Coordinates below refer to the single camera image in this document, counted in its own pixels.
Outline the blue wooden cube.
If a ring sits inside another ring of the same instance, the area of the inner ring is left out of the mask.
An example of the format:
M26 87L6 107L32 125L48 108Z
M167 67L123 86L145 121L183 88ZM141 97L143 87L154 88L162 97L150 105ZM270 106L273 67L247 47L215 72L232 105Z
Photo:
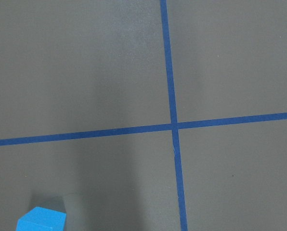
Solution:
M63 231L66 213L35 207L19 218L16 231Z

